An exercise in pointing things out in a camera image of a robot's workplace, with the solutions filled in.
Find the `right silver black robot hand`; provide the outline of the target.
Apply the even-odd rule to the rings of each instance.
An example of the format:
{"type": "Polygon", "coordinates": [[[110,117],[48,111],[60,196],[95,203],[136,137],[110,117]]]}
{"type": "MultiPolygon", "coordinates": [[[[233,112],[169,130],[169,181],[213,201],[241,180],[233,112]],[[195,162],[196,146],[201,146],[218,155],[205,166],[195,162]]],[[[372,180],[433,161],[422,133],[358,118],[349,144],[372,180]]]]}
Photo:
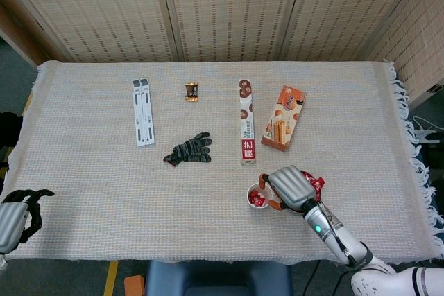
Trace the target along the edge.
{"type": "Polygon", "coordinates": [[[316,190],[305,175],[294,165],[281,168],[270,175],[259,176],[259,187],[272,188],[279,201],[271,199],[268,205],[274,210],[290,209],[304,216],[316,205],[316,190]]]}

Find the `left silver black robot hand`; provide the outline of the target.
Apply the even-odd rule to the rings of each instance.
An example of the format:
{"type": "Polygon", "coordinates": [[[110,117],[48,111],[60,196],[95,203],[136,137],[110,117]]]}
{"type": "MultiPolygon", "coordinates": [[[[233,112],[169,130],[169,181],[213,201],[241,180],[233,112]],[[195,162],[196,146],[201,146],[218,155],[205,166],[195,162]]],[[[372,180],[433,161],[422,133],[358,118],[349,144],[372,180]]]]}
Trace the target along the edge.
{"type": "Polygon", "coordinates": [[[39,200],[54,196],[48,189],[16,190],[1,202],[1,255],[14,251],[42,227],[39,200]]]}

